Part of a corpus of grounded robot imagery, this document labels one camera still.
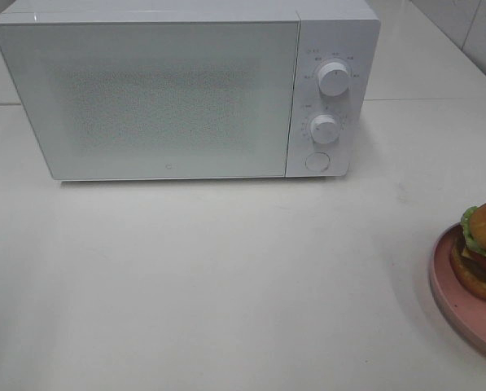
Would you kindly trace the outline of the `round white door button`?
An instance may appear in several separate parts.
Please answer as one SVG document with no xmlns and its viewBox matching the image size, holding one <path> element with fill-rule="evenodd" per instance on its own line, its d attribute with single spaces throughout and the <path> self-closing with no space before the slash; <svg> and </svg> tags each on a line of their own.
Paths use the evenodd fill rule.
<svg viewBox="0 0 486 391">
<path fill-rule="evenodd" d="M 305 167 L 314 173 L 323 173 L 330 167 L 331 159 L 323 152 L 314 152 L 305 160 Z"/>
</svg>

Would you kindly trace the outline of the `white timer knob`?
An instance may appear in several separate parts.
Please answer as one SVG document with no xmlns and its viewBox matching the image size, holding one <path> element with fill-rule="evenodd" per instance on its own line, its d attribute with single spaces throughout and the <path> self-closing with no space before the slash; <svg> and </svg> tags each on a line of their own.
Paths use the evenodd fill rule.
<svg viewBox="0 0 486 391">
<path fill-rule="evenodd" d="M 334 116 L 322 114 L 311 120 L 309 128 L 313 141 L 325 145 L 339 138 L 341 126 Z"/>
</svg>

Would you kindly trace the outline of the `white microwave door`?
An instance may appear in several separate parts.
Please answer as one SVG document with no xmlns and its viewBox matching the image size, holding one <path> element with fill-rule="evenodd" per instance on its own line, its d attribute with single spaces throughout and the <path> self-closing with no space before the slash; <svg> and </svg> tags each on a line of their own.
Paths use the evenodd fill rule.
<svg viewBox="0 0 486 391">
<path fill-rule="evenodd" d="M 285 172 L 298 25 L 0 25 L 57 180 Z"/>
</svg>

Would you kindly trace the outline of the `burger with lettuce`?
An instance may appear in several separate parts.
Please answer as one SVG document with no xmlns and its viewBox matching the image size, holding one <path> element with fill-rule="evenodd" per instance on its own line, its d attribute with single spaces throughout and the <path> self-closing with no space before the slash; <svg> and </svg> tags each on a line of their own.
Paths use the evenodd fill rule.
<svg viewBox="0 0 486 391">
<path fill-rule="evenodd" d="M 486 203 L 468 208 L 460 219 L 449 262 L 459 283 L 486 301 Z"/>
</svg>

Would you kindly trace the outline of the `pink round plate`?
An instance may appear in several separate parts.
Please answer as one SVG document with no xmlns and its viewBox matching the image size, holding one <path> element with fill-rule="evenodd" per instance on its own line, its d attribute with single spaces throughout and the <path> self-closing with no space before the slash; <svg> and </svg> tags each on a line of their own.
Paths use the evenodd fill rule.
<svg viewBox="0 0 486 391">
<path fill-rule="evenodd" d="M 448 227 L 435 242 L 427 274 L 431 294 L 445 320 L 473 348 L 486 356 L 486 301 L 473 296 L 456 278 L 449 262 L 453 242 L 462 232 Z"/>
</svg>

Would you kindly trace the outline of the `white upper power knob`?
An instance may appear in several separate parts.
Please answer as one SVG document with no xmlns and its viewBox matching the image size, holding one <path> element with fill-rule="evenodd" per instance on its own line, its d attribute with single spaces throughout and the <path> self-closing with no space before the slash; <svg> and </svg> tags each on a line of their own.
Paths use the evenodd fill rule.
<svg viewBox="0 0 486 391">
<path fill-rule="evenodd" d="M 318 67 L 316 76 L 320 92 L 328 97 L 336 97 L 348 89 L 351 68 L 341 59 L 329 59 Z"/>
</svg>

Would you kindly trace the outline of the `white microwave oven body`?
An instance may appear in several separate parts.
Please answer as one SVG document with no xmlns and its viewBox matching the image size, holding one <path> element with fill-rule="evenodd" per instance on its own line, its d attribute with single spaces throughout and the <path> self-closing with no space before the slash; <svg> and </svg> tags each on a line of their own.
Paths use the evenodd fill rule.
<svg viewBox="0 0 486 391">
<path fill-rule="evenodd" d="M 378 16 L 364 1 L 17 1 L 0 14 L 0 25 L 288 21 L 297 23 L 298 38 L 285 172 L 277 177 L 237 178 L 344 175 L 380 30 Z M 317 85 L 316 71 L 329 59 L 341 59 L 351 68 L 348 89 L 336 97 L 323 95 Z M 339 138 L 325 145 L 313 141 L 309 128 L 311 120 L 322 114 L 334 116 L 341 126 Z M 306 169 L 305 160 L 314 152 L 330 157 L 327 171 Z"/>
</svg>

